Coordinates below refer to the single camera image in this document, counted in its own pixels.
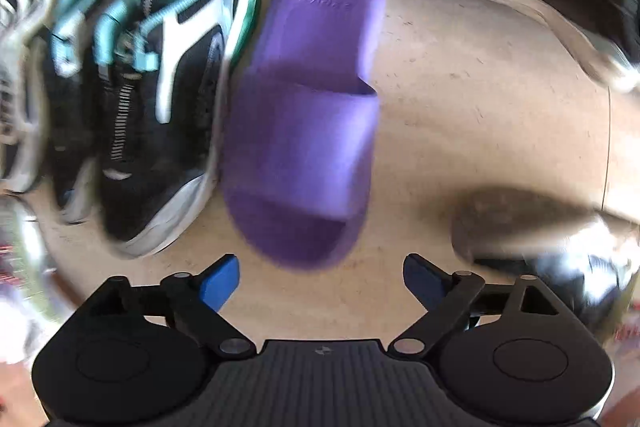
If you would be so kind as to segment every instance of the purple slide sandal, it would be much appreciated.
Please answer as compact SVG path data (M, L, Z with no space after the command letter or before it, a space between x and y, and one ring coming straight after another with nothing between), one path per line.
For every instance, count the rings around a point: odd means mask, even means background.
M287 267L338 263L364 223L385 0L272 0L231 104L222 190L244 237Z

